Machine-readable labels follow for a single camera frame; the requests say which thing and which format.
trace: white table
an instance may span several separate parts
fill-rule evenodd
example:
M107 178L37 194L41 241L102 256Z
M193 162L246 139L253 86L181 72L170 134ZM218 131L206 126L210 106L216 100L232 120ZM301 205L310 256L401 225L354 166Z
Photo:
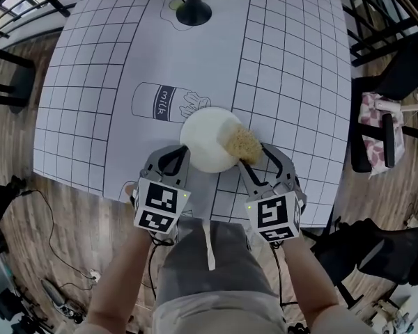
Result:
M341 1L205 1L213 16L194 27L176 20L174 0L79 1L47 71L34 171L125 202L148 155L176 144L187 115L210 104L292 157L309 202L301 224L324 226L350 114ZM268 159L257 169L275 176ZM249 222L238 167L191 168L186 188L187 214Z

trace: gray shorts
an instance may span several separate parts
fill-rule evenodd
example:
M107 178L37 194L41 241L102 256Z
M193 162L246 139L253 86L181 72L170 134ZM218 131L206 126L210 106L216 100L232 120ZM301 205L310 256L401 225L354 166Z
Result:
M167 255L158 276L157 303L202 292L255 291L276 296L262 268L248 251L240 224L212 221L210 239L215 269L209 271L208 249L199 218L182 216L179 242Z

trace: wooden floor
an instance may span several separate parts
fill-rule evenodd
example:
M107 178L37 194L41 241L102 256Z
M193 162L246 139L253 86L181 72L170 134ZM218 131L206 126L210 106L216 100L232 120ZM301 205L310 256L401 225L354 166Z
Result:
M0 184L7 183L11 175L15 174L27 178L29 188L40 189L46 194L54 211L56 226L52 244L55 251L83 272L89 269L103 272L132 226L130 207L78 191L31 172L37 105L58 36L53 34L36 38L10 50L36 61L38 71L28 108L19 115L13 115L8 107L0 106ZM387 60L378 61L367 72L377 74L385 63ZM12 65L0 62L1 83L9 81L12 72ZM411 203L410 209L418 211L418 142L406 137L405 146L405 155L395 169L371 179L366 174L354 173L348 158L334 206L335 216L341 216L350 223L369 217L383 229L401 229ZM52 220L48 207L37 193L18 198L9 207L0 227L10 249L7 255L10 268L19 282L29 288L30 295L41 305L53 325L58 326L63 317L53 309L42 292L40 279L48 278L57 285L72 282L83 288L89 286L89 281L56 259L49 249ZM253 250L272 288L277 292L278 273L270 249L255 245ZM155 254L154 273L157 273L164 255L163 249ZM279 252L279 257L283 271L284 300L293 301L295 297L282 252ZM356 309L359 312L391 289L393 284L356 272L347 278L346 287L355 296L365 295ZM84 306L88 305L90 291L81 291L71 285L65 286L63 291ZM142 329L149 333L153 305L149 288L141 286L138 304L134 308L134 320L128 330L136 332ZM302 319L296 305L285 309L285 317L288 321ZM71 331L74 327L68 321Z

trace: pink cloth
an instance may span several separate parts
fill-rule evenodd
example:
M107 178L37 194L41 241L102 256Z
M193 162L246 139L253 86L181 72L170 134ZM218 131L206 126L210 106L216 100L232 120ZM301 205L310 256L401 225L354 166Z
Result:
M378 99L394 102L377 93L363 93L358 119L361 124L382 127L382 116L389 112L377 110L375 108L375 101ZM400 111L396 113L391 112L391 114L393 117L395 133L395 164L397 164L404 154L404 139L403 131L401 129L404 120L403 113ZM362 139L364 140L367 157L371 164L371 176L388 170L384 162L384 143L365 135L362 135Z

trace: sleeve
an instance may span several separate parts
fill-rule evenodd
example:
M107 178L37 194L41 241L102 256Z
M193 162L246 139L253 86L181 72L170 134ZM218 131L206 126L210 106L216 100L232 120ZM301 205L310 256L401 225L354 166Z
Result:
M111 334L107 329L95 324L83 323L74 334Z
M312 334L374 334L375 332L347 308L335 305L324 310L313 323Z

